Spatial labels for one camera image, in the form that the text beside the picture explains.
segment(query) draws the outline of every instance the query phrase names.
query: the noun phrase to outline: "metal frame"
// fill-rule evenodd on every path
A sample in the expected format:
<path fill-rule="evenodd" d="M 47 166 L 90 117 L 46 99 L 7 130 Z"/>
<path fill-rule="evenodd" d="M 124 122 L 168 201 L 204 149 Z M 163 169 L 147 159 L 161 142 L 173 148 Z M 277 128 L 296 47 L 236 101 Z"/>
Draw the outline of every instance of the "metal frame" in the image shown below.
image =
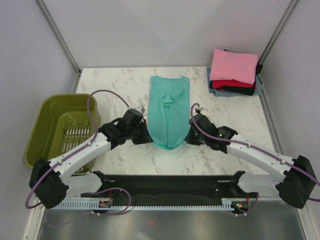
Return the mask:
<path fill-rule="evenodd" d="M 44 19 L 48 23 L 53 35 L 55 36 L 57 42 L 59 43 L 60 47 L 62 48 L 63 52 L 65 53 L 66 57 L 68 58 L 70 64 L 72 65 L 72 68 L 74 69 L 75 73 L 78 75 L 81 74 L 81 69 L 79 65 L 77 64 L 74 56 L 72 55 L 66 41 L 64 40 L 61 32 L 59 31 L 59 28 L 57 27 L 53 17 L 51 16 L 46 4 L 43 0 L 34 0 L 35 4 L 38 6 L 40 12 L 42 13 Z"/>
<path fill-rule="evenodd" d="M 259 97 L 260 97 L 262 110 L 264 113 L 266 124 L 269 129 L 274 150 L 279 154 L 283 154 L 283 147 L 280 142 L 277 127 L 275 125 L 275 121 L 270 111 L 268 100 L 263 90 Z M 298 209 L 297 212 L 298 212 L 306 239 L 320 240 L 319 230 L 317 226 L 314 224 L 314 220 L 312 220 L 312 218 L 310 217 L 310 213 L 311 213 L 310 204 L 307 202 L 305 207 L 303 209 Z"/>
<path fill-rule="evenodd" d="M 291 16 L 291 14 L 293 13 L 294 9 L 296 8 L 296 6 L 298 5 L 298 2 L 300 2 L 300 0 L 291 0 L 291 2 L 289 3 L 288 7 L 286 8 L 283 16 L 281 17 L 278 25 L 276 26 L 268 44 L 266 45 L 260 59 L 259 59 L 259 64 L 263 64 L 266 60 L 266 57 L 268 56 L 268 54 L 270 53 L 271 49 L 273 48 L 276 40 L 278 39 L 280 33 L 282 32 L 282 30 L 284 29 L 285 24 L 287 23 L 289 17 Z"/>
<path fill-rule="evenodd" d="M 36 198 L 33 203 L 37 204 L 38 202 L 39 200 Z M 38 238 L 44 214 L 45 208 L 43 206 L 31 210 L 22 240 L 36 240 Z"/>
<path fill-rule="evenodd" d="M 73 94 L 77 93 L 78 86 L 79 86 L 80 79 L 81 79 L 81 75 L 82 75 L 82 71 L 80 71 L 80 73 L 78 74 L 78 77 L 76 79 L 76 82 L 75 82 L 75 85 L 74 85 L 74 89 L 73 89 Z"/>

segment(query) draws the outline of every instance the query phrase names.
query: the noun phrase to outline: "metal base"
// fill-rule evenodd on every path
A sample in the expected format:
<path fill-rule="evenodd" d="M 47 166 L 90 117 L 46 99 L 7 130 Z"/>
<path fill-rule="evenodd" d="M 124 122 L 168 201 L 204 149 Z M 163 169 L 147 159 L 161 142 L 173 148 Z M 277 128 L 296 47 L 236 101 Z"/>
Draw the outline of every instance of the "metal base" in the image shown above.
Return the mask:
<path fill-rule="evenodd" d="M 60 225 L 85 212 L 51 209 L 47 220 Z M 59 229 L 43 224 L 39 234 L 44 234 L 44 240 L 306 239 L 297 210 L 281 202 L 258 201 L 248 216 L 229 213 L 137 210 L 119 216 L 90 214 Z"/>

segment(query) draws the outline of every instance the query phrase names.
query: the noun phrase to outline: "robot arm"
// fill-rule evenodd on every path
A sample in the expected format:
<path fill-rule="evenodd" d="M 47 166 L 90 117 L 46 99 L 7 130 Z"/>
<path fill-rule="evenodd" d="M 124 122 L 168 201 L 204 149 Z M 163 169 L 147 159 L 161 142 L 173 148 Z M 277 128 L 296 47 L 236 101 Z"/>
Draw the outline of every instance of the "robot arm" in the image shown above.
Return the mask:
<path fill-rule="evenodd" d="M 231 140 L 231 142 L 215 140 L 203 135 L 191 119 L 189 121 L 191 128 L 185 138 L 187 143 L 192 145 L 205 144 L 215 151 L 222 151 L 225 154 L 231 154 L 244 159 L 269 173 L 269 175 L 255 175 L 238 171 L 235 176 L 237 175 L 237 186 L 240 189 L 246 193 L 259 193 L 260 196 L 279 196 L 283 201 L 295 208 L 302 209 L 305 206 L 316 183 L 295 169 L 285 165 L 284 162 L 296 166 L 316 178 L 311 163 L 307 158 L 299 156 L 297 159 L 294 159 L 281 155 L 252 143 L 229 127 L 221 126 L 217 128 L 199 111 L 194 116 L 194 120 L 209 135 Z M 248 143 L 248 146 L 237 142 Z M 257 149 L 264 150 L 268 154 L 262 153 Z M 282 159 L 282 162 L 276 161 L 272 156 L 277 156 Z"/>
<path fill-rule="evenodd" d="M 102 181 L 94 173 L 72 176 L 92 159 L 124 144 L 127 140 L 132 140 L 135 145 L 152 142 L 142 113 L 132 108 L 127 110 L 122 118 L 101 126 L 93 142 L 92 138 L 93 136 L 50 161 L 40 158 L 35 162 L 29 181 L 31 188 L 48 169 L 60 163 L 34 191 L 47 209 L 57 206 L 66 197 L 72 198 L 82 193 L 94 193 L 101 187 Z M 62 163 L 62 159 L 68 155 L 72 155 L 71 158 Z"/>
<path fill-rule="evenodd" d="M 194 119 L 198 126 L 209 135 L 220 139 L 250 143 L 248 139 L 245 139 L 229 127 L 222 126 L 217 128 L 206 116 L 200 113 Z M 260 193 L 262 196 L 280 196 L 286 203 L 295 208 L 304 207 L 315 186 L 315 183 L 309 178 L 253 147 L 206 137 L 199 132 L 192 120 L 189 123 L 191 125 L 190 131 L 185 138 L 188 144 L 198 146 L 205 144 L 215 151 L 242 158 L 269 173 L 269 175 L 254 175 L 238 171 L 234 176 L 231 176 L 230 180 L 230 188 L 234 189 L 232 191 L 234 197 L 239 198 L 243 196 L 243 193 L 255 192 Z M 65 155 L 74 154 L 70 159 L 51 171 L 36 188 L 35 194 L 42 204 L 47 209 L 50 209 L 57 206 L 66 197 L 94 193 L 102 186 L 101 177 L 95 173 L 83 176 L 72 176 L 72 174 L 92 159 L 114 149 L 118 145 L 124 144 L 127 140 L 132 140 L 135 145 L 152 142 L 143 115 L 135 109 L 127 110 L 122 118 L 117 118 L 100 127 L 93 142 L 92 138 L 90 138 L 68 153 L 50 161 L 39 159 L 32 169 L 29 186 L 32 188 L 44 172 L 55 164 L 61 163 Z M 77 152 L 87 144 L 89 145 L 88 147 Z M 264 150 L 315 176 L 307 158 L 299 156 L 297 159 L 293 159 L 265 148 Z"/>

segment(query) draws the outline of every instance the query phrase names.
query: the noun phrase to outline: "cable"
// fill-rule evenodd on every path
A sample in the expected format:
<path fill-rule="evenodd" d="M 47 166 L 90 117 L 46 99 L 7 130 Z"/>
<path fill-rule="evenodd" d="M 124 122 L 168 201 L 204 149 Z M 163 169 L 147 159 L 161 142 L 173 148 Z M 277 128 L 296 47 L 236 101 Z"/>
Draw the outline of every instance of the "cable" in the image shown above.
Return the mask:
<path fill-rule="evenodd" d="M 92 117 L 91 115 L 91 112 L 90 112 L 90 100 L 92 98 L 92 96 L 96 93 L 100 93 L 100 92 L 107 92 L 107 93 L 111 93 L 113 95 L 116 95 L 118 98 L 120 98 L 124 104 L 129 108 L 129 104 L 120 96 L 118 95 L 117 93 L 111 91 L 111 90 L 106 90 L 106 89 L 100 89 L 100 90 L 97 90 L 97 91 L 94 91 L 93 93 L 91 93 L 86 101 L 86 110 L 88 112 L 88 115 L 89 115 L 89 118 L 91 120 L 91 123 L 93 125 L 93 128 L 94 128 L 94 135 L 93 135 L 93 138 L 90 140 L 91 143 L 94 142 L 94 140 L 97 138 L 97 135 L 98 135 L 98 127 L 97 127 L 97 124 L 94 120 L 94 118 Z M 61 163 L 60 162 L 57 162 L 55 165 L 53 165 L 52 167 L 50 167 L 40 178 L 39 180 L 35 183 L 35 185 L 33 186 L 33 188 L 31 189 L 30 193 L 28 194 L 28 196 L 26 197 L 26 200 L 25 200 L 25 203 L 24 203 L 24 206 L 26 209 L 34 209 L 36 207 L 38 207 L 39 205 L 41 205 L 42 203 L 41 202 L 38 202 L 37 204 L 35 205 L 32 205 L 30 206 L 29 205 L 29 202 L 30 202 L 30 199 L 33 195 L 33 193 L 35 192 L 35 190 L 37 189 L 37 187 L 39 186 L 39 184 L 43 181 L 43 179 L 45 179 L 45 177 L 52 171 L 54 170 L 56 167 L 58 167 L 60 164 L 64 163 L 66 160 L 68 160 L 69 158 L 71 158 L 72 156 L 76 155 L 77 153 L 79 153 L 80 151 L 82 151 L 83 149 L 85 149 L 86 147 L 88 147 L 89 144 L 86 144 L 84 146 L 82 146 L 81 148 L 77 149 L 76 151 L 70 153 L 68 156 L 65 156 L 64 158 L 62 158 L 61 160 Z"/>
<path fill-rule="evenodd" d="M 248 211 L 246 211 L 246 212 L 244 212 L 244 213 L 233 213 L 233 212 L 228 212 L 228 211 L 224 211 L 224 213 L 229 214 L 229 215 L 234 215 L 234 216 L 236 216 L 236 217 L 238 217 L 238 216 L 240 216 L 240 217 L 241 217 L 241 216 L 247 216 L 247 214 L 249 214 L 249 213 L 256 207 L 257 202 L 258 202 L 258 198 L 259 198 L 259 193 L 257 192 L 252 207 L 249 208 Z"/>
<path fill-rule="evenodd" d="M 247 193 L 247 194 L 246 194 L 246 201 L 245 201 L 245 203 L 244 203 L 244 204 L 249 203 L 249 200 L 250 200 L 250 196 L 249 196 L 249 193 Z"/>
<path fill-rule="evenodd" d="M 236 206 L 236 208 L 240 211 L 240 212 L 243 212 L 243 213 L 247 213 L 248 210 L 250 209 L 250 202 L 249 202 L 249 194 L 247 193 L 246 194 L 248 196 L 247 200 L 245 201 L 245 203 L 243 205 L 247 205 L 247 211 L 244 211 L 242 209 L 240 209 L 239 206 Z"/>
<path fill-rule="evenodd" d="M 243 211 L 242 209 L 240 209 L 239 207 L 237 207 L 237 209 L 240 211 L 240 212 L 243 212 L 244 214 L 247 214 L 248 212 L 249 212 L 249 210 L 250 210 L 250 202 L 248 201 L 247 202 L 247 204 L 248 204 L 248 210 L 247 211 Z"/>
<path fill-rule="evenodd" d="M 193 124 L 195 125 L 195 127 L 203 134 L 205 135 L 206 137 L 210 138 L 210 139 L 214 139 L 214 140 L 218 140 L 218 141 L 222 141 L 222 142 L 228 142 L 228 143 L 235 143 L 235 144 L 240 144 L 240 145 L 244 145 L 246 147 L 249 147 L 249 143 L 247 142 L 243 142 L 243 141 L 237 141 L 237 140 L 231 140 L 231 139 L 225 139 L 225 138 L 221 138 L 221 137 L 216 137 L 216 136 L 211 136 L 210 134 L 206 133 L 205 131 L 203 131 L 199 125 L 196 123 L 196 120 L 194 118 L 194 114 L 193 114 L 193 111 L 194 111 L 194 108 L 195 106 L 197 107 L 200 107 L 200 104 L 199 103 L 194 103 L 191 107 L 191 110 L 190 110 L 190 115 L 191 115 L 191 119 L 192 119 L 192 122 Z M 275 160 L 277 160 L 278 162 L 281 162 L 282 163 L 282 159 L 278 156 L 275 156 L 273 155 L 272 153 L 264 150 L 264 149 L 261 149 L 257 146 L 254 146 L 254 145 L 251 145 L 250 148 L 253 148 Z M 312 181 L 314 181 L 318 186 L 320 186 L 320 181 L 318 181 L 315 177 L 311 176 L 309 173 L 307 173 L 306 171 L 300 169 L 299 167 L 296 167 L 288 162 L 284 162 L 285 165 L 287 165 L 288 167 L 302 173 L 303 175 L 307 176 L 308 178 L 310 178 Z M 314 201 L 314 202 L 320 202 L 320 199 L 315 199 L 315 198 L 311 198 L 309 197 L 309 200 L 311 201 Z"/>
<path fill-rule="evenodd" d="M 118 212 L 114 212 L 114 213 L 96 213 L 96 212 L 93 212 L 93 211 L 89 211 L 89 212 L 85 212 L 85 213 L 75 217 L 74 219 L 71 219 L 71 220 L 69 220 L 69 221 L 67 221 L 67 222 L 65 222 L 63 224 L 60 224 L 60 225 L 52 225 L 51 223 L 48 222 L 47 216 L 45 216 L 45 223 L 50 228 L 59 229 L 59 228 L 62 228 L 64 226 L 66 226 L 66 225 L 68 225 L 68 224 L 70 224 L 70 223 L 72 223 L 72 222 L 74 222 L 74 221 L 76 221 L 76 220 L 78 220 L 78 219 L 80 219 L 80 218 L 82 218 L 84 216 L 90 215 L 90 214 L 96 214 L 98 216 L 100 216 L 100 215 L 106 215 L 106 216 L 121 215 L 131 206 L 131 195 L 127 190 L 125 190 L 125 189 L 123 189 L 121 187 L 111 187 L 111 188 L 108 188 L 108 189 L 105 189 L 105 190 L 102 190 L 102 191 L 98 191 L 98 192 L 87 192 L 87 194 L 98 195 L 98 194 L 102 194 L 102 193 L 105 193 L 105 192 L 108 192 L 108 191 L 111 192 L 112 190 L 120 190 L 120 191 L 125 192 L 128 195 L 129 202 L 128 202 L 128 205 L 123 210 L 118 211 Z"/>

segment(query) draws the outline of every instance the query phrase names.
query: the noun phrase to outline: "folded garment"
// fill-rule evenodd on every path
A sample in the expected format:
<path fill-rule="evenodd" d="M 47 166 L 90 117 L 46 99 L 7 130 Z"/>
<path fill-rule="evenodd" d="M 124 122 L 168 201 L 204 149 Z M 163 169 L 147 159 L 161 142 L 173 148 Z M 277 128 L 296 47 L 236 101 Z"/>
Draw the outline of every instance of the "folded garment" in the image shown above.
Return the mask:
<path fill-rule="evenodd" d="M 236 97 L 236 96 L 245 96 L 241 93 L 236 93 L 236 92 L 229 92 L 229 91 L 221 91 L 218 89 L 212 89 L 209 88 L 210 86 L 210 72 L 211 72 L 211 67 L 206 68 L 206 74 L 207 74 L 207 82 L 208 82 L 208 90 L 209 93 L 212 93 L 216 97 Z M 254 91 L 253 96 L 261 95 L 261 90 L 262 90 L 262 82 L 258 75 L 255 76 L 255 85 L 256 89 Z"/>
<path fill-rule="evenodd" d="M 253 84 L 258 56 L 215 49 L 211 65 L 210 80 L 237 80 Z"/>
<path fill-rule="evenodd" d="M 261 72 L 261 70 L 262 70 L 263 67 L 264 67 L 263 64 L 257 63 L 257 65 L 256 65 L 256 67 L 255 67 L 255 75 L 260 74 L 260 72 Z"/>
<path fill-rule="evenodd" d="M 256 81 L 254 81 L 252 87 L 223 86 L 218 88 L 217 90 L 252 96 L 256 90 Z"/>
<path fill-rule="evenodd" d="M 211 89 L 218 89 L 224 86 L 229 87 L 242 87 L 242 88 L 252 88 L 253 84 L 244 83 L 236 80 L 215 80 L 210 82 Z"/>
<path fill-rule="evenodd" d="M 148 131 L 153 143 L 174 149 L 185 142 L 190 125 L 189 78 L 151 77 Z"/>

